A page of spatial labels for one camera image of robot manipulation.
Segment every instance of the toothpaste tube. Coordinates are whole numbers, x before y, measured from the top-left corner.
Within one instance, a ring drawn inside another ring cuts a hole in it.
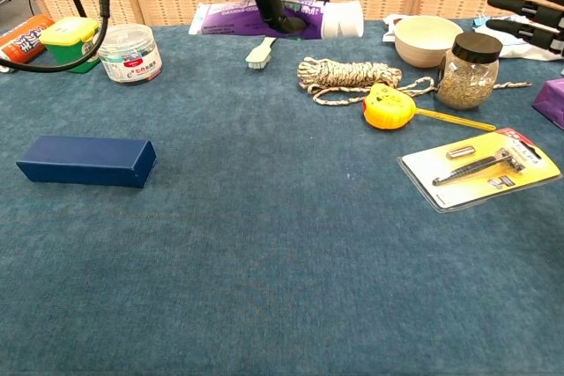
[[[360,2],[320,2],[282,0],[286,16],[301,18],[308,24],[300,33],[277,33],[265,24],[255,0],[227,4],[199,4],[189,33],[266,36],[319,40],[335,37],[362,37],[364,14]]]

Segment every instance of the white cap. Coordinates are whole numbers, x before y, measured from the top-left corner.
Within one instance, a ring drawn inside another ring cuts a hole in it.
[[[323,13],[324,39],[335,37],[362,37],[364,34],[364,12],[358,0],[353,2],[325,4]]]

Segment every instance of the black jar lid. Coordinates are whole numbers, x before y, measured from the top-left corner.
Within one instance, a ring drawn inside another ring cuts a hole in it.
[[[503,45],[491,35],[467,31],[455,38],[453,55],[471,63],[492,63],[500,57]]]

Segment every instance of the white bowl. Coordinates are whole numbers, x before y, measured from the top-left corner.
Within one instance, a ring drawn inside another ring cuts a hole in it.
[[[435,68],[462,32],[460,26],[441,17],[404,18],[396,24],[396,51],[416,68]]]

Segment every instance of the glass jar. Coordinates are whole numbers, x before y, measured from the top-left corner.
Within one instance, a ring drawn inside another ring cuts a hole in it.
[[[497,80],[502,48],[500,41],[487,34],[459,34],[442,59],[435,97],[456,110],[484,103]]]

